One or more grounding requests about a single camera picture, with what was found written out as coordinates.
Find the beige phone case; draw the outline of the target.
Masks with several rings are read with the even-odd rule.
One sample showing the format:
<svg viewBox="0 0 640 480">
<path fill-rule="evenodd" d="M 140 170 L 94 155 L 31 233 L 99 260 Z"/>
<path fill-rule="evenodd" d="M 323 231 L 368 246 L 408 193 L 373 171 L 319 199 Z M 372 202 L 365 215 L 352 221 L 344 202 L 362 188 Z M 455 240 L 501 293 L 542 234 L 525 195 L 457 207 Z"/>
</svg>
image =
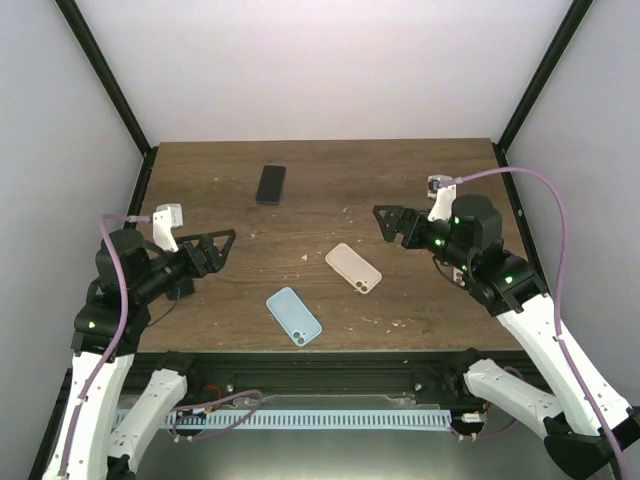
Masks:
<svg viewBox="0 0 640 480">
<path fill-rule="evenodd" d="M 339 243 L 325 256 L 325 262 L 357 292 L 366 295 L 383 275 L 346 243 Z"/>
</svg>

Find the light blue phone case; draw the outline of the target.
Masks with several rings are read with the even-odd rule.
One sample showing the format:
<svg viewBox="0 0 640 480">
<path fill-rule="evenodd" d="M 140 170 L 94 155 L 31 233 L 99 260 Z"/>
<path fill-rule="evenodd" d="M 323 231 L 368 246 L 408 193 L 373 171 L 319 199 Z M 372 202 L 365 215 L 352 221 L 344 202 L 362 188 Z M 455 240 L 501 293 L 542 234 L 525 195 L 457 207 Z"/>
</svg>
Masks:
<svg viewBox="0 0 640 480">
<path fill-rule="evenodd" d="M 291 287 L 284 287 L 265 302 L 267 309 L 299 348 L 323 332 L 323 327 Z"/>
</svg>

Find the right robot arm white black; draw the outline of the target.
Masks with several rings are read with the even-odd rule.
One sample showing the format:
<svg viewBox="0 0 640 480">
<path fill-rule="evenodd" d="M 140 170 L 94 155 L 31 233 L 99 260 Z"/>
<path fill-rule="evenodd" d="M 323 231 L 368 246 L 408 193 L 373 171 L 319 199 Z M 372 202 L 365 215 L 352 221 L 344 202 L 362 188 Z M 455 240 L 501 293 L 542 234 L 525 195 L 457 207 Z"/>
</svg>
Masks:
<svg viewBox="0 0 640 480">
<path fill-rule="evenodd" d="M 383 238 L 425 249 L 461 271 L 463 288 L 524 348 L 546 381 L 544 392 L 474 349 L 444 378 L 447 396 L 484 399 L 526 425 L 554 463 L 573 479 L 587 479 L 639 439 L 639 410 L 616 392 L 570 332 L 554 321 L 544 281 L 502 238 L 502 216 L 491 200 L 467 194 L 421 211 L 376 205 Z"/>
</svg>

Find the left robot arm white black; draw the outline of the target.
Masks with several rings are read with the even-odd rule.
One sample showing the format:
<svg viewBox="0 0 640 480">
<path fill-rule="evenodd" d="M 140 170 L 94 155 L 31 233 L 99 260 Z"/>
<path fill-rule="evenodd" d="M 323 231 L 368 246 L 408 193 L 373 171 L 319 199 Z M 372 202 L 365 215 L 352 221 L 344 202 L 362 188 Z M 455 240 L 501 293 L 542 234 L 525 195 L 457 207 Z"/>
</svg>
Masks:
<svg viewBox="0 0 640 480">
<path fill-rule="evenodd" d="M 124 228 L 105 232 L 97 278 L 74 320 L 69 398 L 46 479 L 133 479 L 156 430 L 179 402 L 196 402 L 204 379 L 193 354 L 167 352 L 129 414 L 112 426 L 150 304 L 186 280 L 218 273 L 236 238 L 222 230 L 178 238 L 170 247 Z"/>
</svg>

